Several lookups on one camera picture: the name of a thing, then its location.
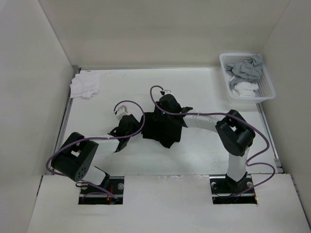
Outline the black tank top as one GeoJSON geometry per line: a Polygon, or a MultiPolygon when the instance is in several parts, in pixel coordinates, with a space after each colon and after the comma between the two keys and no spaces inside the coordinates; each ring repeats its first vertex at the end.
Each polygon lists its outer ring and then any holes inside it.
{"type": "Polygon", "coordinates": [[[154,113],[145,113],[145,123],[141,131],[143,138],[155,140],[163,147],[170,148],[175,142],[180,142],[181,133],[181,126],[169,122],[159,122],[154,113]]]}

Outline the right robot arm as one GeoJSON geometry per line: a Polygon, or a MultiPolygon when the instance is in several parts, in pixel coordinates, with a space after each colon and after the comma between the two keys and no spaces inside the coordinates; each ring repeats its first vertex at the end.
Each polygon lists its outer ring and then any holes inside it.
{"type": "Polygon", "coordinates": [[[217,133],[229,154],[225,186],[231,192],[237,192],[242,188],[247,176],[246,160],[255,132],[237,120],[244,121],[239,112],[229,111],[228,114],[234,118],[202,116],[194,113],[191,107],[182,108],[172,94],[162,96],[155,104],[156,119],[164,121],[169,126],[198,128],[217,133]]]}

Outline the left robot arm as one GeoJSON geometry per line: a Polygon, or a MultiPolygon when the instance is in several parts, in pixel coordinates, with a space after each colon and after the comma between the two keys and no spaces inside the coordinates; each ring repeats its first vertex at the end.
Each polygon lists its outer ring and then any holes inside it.
{"type": "Polygon", "coordinates": [[[109,188],[109,174],[92,165],[95,155],[121,151],[129,139],[142,130],[144,123],[144,116],[138,121],[130,114],[122,116],[119,125],[105,136],[86,138],[73,132],[48,164],[60,175],[74,182],[92,183],[97,193],[105,193],[109,188]]]}

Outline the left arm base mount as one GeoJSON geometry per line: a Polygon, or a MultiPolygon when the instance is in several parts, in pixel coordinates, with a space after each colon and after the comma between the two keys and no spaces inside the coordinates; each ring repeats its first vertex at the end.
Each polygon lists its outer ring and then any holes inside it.
{"type": "Polygon", "coordinates": [[[124,176],[112,176],[105,180],[102,188],[116,196],[112,198],[101,189],[86,184],[85,182],[77,182],[76,187],[80,188],[79,201],[80,205],[122,205],[124,194],[124,176]]]}

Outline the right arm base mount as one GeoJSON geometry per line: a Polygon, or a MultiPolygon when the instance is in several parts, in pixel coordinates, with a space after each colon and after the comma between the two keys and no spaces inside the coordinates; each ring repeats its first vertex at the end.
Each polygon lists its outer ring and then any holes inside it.
{"type": "Polygon", "coordinates": [[[257,196],[254,189],[248,190],[253,186],[253,180],[248,175],[238,188],[230,187],[225,176],[211,176],[209,178],[213,204],[257,204],[257,196]]]}

